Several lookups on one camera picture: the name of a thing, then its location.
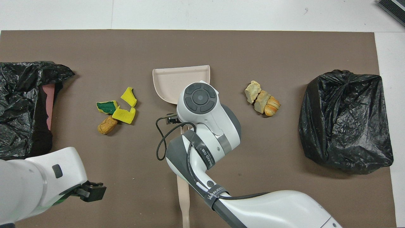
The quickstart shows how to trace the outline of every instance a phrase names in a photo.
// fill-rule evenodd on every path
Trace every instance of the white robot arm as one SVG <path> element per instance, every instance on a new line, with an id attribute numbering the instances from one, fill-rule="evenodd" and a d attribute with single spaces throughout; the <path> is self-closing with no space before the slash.
<path id="1" fill-rule="evenodd" d="M 341 228 L 308 195 L 298 191 L 232 197 L 205 172 L 240 144 L 241 126 L 232 111 L 221 105 L 218 92 L 201 81 L 181 93 L 177 105 L 181 122 L 195 128 L 173 139 L 166 160 L 206 204 L 235 228 Z"/>
<path id="2" fill-rule="evenodd" d="M 0 160 L 0 228 L 40 214 L 68 196 L 101 200 L 106 187 L 87 180 L 73 147 L 27 159 Z"/>

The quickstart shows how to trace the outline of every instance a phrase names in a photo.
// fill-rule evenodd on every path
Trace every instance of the garbage bag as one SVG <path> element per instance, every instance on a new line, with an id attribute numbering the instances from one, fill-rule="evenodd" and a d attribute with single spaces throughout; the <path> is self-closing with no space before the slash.
<path id="1" fill-rule="evenodd" d="M 379 75 L 334 70 L 305 91 L 299 120 L 305 156 L 353 174 L 394 161 Z"/>
<path id="2" fill-rule="evenodd" d="M 73 75 L 70 68 L 53 62 L 0 62 L 1 159 L 23 159 L 51 150 L 42 86 Z"/>

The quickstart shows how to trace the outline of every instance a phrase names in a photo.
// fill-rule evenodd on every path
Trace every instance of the beige dustpan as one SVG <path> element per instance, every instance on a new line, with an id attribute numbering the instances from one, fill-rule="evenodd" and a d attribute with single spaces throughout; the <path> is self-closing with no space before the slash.
<path id="1" fill-rule="evenodd" d="M 183 89 L 193 82 L 201 80 L 209 84 L 210 68 L 209 65 L 196 67 L 178 67 L 153 69 L 153 85 L 156 93 L 164 101 L 177 104 L 180 93 Z M 177 176 L 177 189 L 179 192 L 180 209 L 183 216 L 183 228 L 190 227 L 190 192 L 188 183 Z"/>

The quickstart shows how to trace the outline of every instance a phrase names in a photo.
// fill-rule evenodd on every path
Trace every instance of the white floor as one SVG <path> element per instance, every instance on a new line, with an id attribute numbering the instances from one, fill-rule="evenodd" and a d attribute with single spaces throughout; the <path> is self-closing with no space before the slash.
<path id="1" fill-rule="evenodd" d="M 0 31 L 48 29 L 375 32 L 395 158 L 396 223 L 405 227 L 405 27 L 374 0 L 0 0 Z"/>

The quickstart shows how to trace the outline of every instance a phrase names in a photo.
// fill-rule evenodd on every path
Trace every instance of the brown mat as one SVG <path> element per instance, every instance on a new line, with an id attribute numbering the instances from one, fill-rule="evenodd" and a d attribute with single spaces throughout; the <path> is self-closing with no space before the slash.
<path id="1" fill-rule="evenodd" d="M 107 186 L 104 199 L 69 198 L 23 227 L 181 227 L 175 174 L 155 157 L 155 120 L 175 112 L 153 88 L 152 69 L 211 66 L 211 85 L 242 126 L 241 145 L 209 171 L 233 196 L 291 189 L 318 201 L 343 227 L 394 227 L 389 168 L 355 176 L 305 158 L 298 116 L 306 84 L 347 69 L 379 74 L 373 33 L 61 30 L 2 31 L 0 61 L 51 60 L 77 74 L 65 83 L 52 115 L 53 150 L 74 146 L 89 180 Z M 251 80 L 282 104 L 271 118 L 253 110 L 243 90 Z M 138 99 L 132 125 L 108 136 L 96 102 L 120 99 L 127 86 Z M 167 132 L 173 126 L 162 125 Z M 228 227 L 191 191 L 192 228 Z"/>

